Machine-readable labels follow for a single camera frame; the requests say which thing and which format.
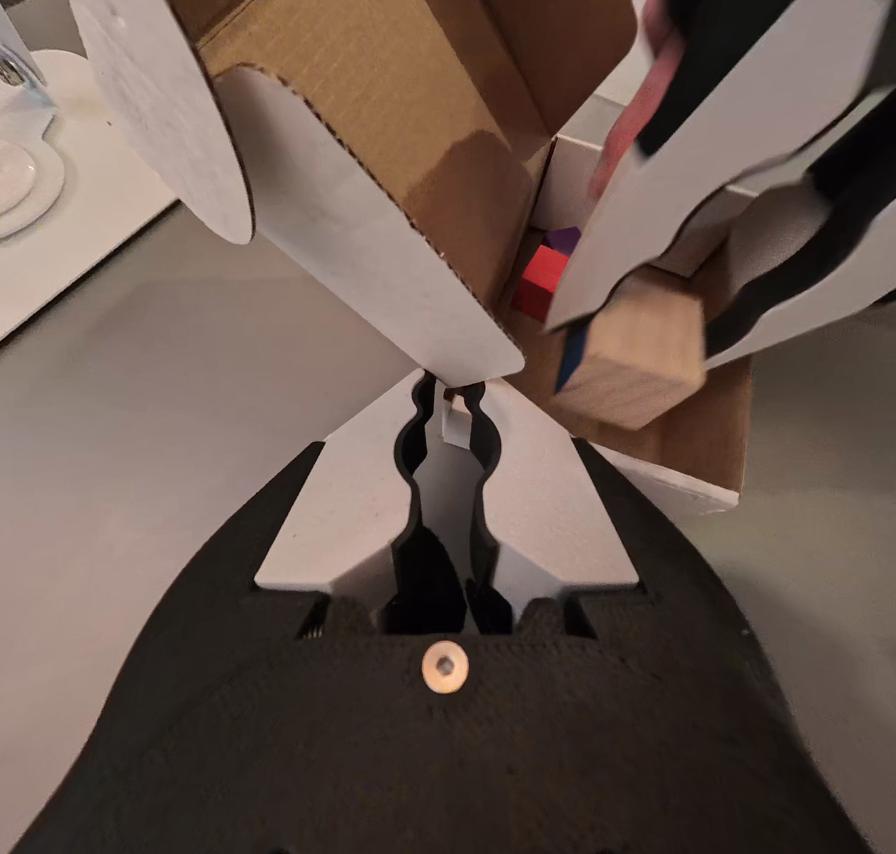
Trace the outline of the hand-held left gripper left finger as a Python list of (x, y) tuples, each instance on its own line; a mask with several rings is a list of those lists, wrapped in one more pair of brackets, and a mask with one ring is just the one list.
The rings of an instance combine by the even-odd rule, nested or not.
[(410, 372), (324, 440), (257, 569), (259, 588), (351, 598), (378, 617), (397, 591), (392, 545), (411, 516), (396, 444), (420, 417), (413, 395), (430, 379)]

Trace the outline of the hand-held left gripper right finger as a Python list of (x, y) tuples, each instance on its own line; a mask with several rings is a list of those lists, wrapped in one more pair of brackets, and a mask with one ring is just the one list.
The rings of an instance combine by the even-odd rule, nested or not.
[(442, 397), (442, 437), (482, 475), (465, 593), (477, 630), (510, 634), (536, 600), (631, 591), (639, 576), (571, 434), (504, 380)]

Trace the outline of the wooden cube with blue face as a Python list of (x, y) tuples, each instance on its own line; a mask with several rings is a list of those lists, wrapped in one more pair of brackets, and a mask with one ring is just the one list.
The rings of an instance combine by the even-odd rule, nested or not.
[(703, 306), (684, 282), (645, 267), (567, 329), (553, 403), (640, 430), (704, 384)]

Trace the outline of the red cube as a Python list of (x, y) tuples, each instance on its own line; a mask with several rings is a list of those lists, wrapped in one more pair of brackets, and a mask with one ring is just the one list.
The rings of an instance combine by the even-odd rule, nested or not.
[(543, 324), (568, 261), (568, 255), (540, 244), (512, 293), (511, 308)]

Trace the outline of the person's right hand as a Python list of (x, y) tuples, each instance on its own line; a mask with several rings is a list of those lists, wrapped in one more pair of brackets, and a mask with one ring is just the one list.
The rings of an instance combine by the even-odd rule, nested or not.
[(655, 114), (685, 52), (685, 40), (668, 16), (666, 0), (645, 0), (642, 28), (653, 63), (608, 133), (589, 182), (593, 200), (601, 198), (620, 160)]

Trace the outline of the white cardboard box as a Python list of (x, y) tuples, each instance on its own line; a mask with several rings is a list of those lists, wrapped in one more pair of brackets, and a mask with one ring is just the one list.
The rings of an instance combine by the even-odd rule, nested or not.
[(69, 0), (128, 143), (209, 229), (262, 233), (447, 388), (549, 346), (501, 303), (560, 132), (632, 0)]

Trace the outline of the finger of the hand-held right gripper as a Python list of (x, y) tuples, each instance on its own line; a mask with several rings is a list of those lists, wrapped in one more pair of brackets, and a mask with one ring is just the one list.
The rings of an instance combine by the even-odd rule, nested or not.
[(731, 227), (708, 368), (865, 310), (895, 285), (895, 93)]
[(790, 157), (857, 100), (894, 0), (794, 0), (652, 157), (636, 141), (597, 201), (546, 316), (594, 315), (717, 190)]

